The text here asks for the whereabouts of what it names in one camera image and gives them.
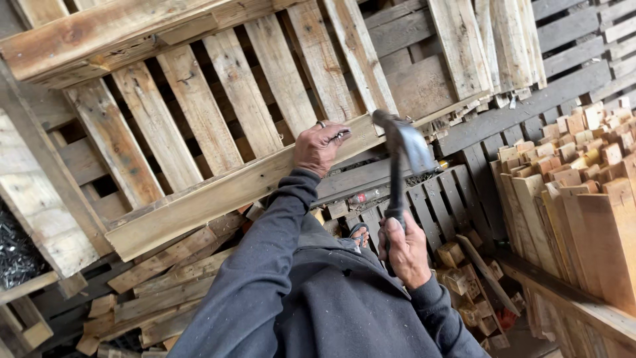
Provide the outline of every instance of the dark pants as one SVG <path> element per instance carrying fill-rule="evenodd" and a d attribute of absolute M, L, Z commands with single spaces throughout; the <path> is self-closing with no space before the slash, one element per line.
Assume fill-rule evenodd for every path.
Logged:
<path fill-rule="evenodd" d="M 303 246 L 322 246 L 322 247 L 338 247 L 358 252 L 356 250 L 356 242 L 352 238 L 334 238 L 325 230 L 320 222 L 311 214 L 307 213 L 303 217 L 303 223 L 300 227 L 300 236 L 298 237 L 298 248 Z M 365 256 L 374 265 L 379 266 L 380 260 L 368 248 L 359 248 L 359 253 Z"/>

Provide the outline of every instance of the hand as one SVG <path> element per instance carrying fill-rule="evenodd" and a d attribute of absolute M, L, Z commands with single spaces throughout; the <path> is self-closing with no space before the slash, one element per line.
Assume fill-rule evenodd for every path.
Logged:
<path fill-rule="evenodd" d="M 322 122 L 326 125 L 325 128 L 316 124 L 300 133 L 296 138 L 294 152 L 294 163 L 297 168 L 313 171 L 321 178 L 331 168 L 338 148 L 351 137 L 351 133 L 348 132 L 340 138 L 335 138 L 338 133 L 350 131 L 350 128 L 328 120 Z"/>
<path fill-rule="evenodd" d="M 389 261 L 397 277 L 404 281 L 407 289 L 414 290 L 431 279 L 431 269 L 427 260 L 426 235 L 420 229 L 411 214 L 404 211 L 406 232 L 395 218 L 383 218 L 380 221 L 380 255 L 386 261 L 387 252 L 384 245 L 391 243 Z"/>

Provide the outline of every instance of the stack of wooden planks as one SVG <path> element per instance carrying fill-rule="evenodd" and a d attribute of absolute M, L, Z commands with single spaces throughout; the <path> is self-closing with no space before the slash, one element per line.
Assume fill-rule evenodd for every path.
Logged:
<path fill-rule="evenodd" d="M 169 350 L 233 252 L 231 248 L 213 255 L 225 240 L 205 230 L 110 279 L 107 284 L 117 294 L 132 290 L 134 299 L 118 303 L 115 294 L 95 298 L 76 348 L 92 355 L 100 343 L 141 328 L 142 348 L 162 345 Z"/>
<path fill-rule="evenodd" d="M 590 94 L 593 102 L 601 101 L 613 108 L 621 96 L 629 97 L 636 106 L 636 1 L 599 1 L 600 30 L 605 40 L 606 57 L 612 69 L 612 80 Z"/>
<path fill-rule="evenodd" d="M 475 339 L 486 350 L 510 347 L 473 264 L 466 259 L 461 246 L 449 241 L 438 248 L 436 254 L 443 263 L 435 269 L 438 282 L 448 289 L 453 308 Z"/>
<path fill-rule="evenodd" d="M 574 108 L 541 128 L 543 138 L 536 144 L 518 140 L 498 148 L 491 168 L 513 252 L 634 315 L 630 242 L 636 233 L 636 118 L 627 97 L 618 104 L 613 109 L 600 102 Z M 527 294 L 529 307 L 552 311 L 540 296 Z M 595 357 L 599 347 L 621 349 L 585 324 L 547 317 L 556 322 L 551 332 L 564 356 Z M 542 319 L 530 322 L 538 325 L 536 332 L 545 333 L 550 325 Z"/>

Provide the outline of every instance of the foot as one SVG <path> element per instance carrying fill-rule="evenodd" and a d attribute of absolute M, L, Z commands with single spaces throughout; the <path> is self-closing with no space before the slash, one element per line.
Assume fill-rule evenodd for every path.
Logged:
<path fill-rule="evenodd" d="M 357 238 L 360 236 L 362 236 L 362 239 L 364 240 L 362 247 L 366 247 L 367 243 L 369 242 L 369 233 L 366 232 L 366 227 L 361 227 L 360 229 L 358 229 L 358 231 L 354 232 L 353 235 L 351 235 L 350 237 Z M 356 241 L 356 245 L 360 245 L 360 239 L 355 241 Z"/>

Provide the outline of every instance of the flip-flop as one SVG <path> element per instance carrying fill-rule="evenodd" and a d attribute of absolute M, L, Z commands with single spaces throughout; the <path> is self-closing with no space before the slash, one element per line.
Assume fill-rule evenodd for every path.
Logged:
<path fill-rule="evenodd" d="M 360 239 L 360 244 L 358 244 L 359 247 L 363 247 L 364 245 L 364 234 L 362 234 L 362 236 L 358 236 L 355 238 L 351 237 L 351 235 L 353 235 L 354 232 L 360 230 L 361 227 L 366 227 L 366 232 L 367 233 L 369 232 L 369 225 L 365 224 L 364 222 L 359 222 L 351 228 L 350 234 L 349 234 L 349 238 L 354 241 Z"/>

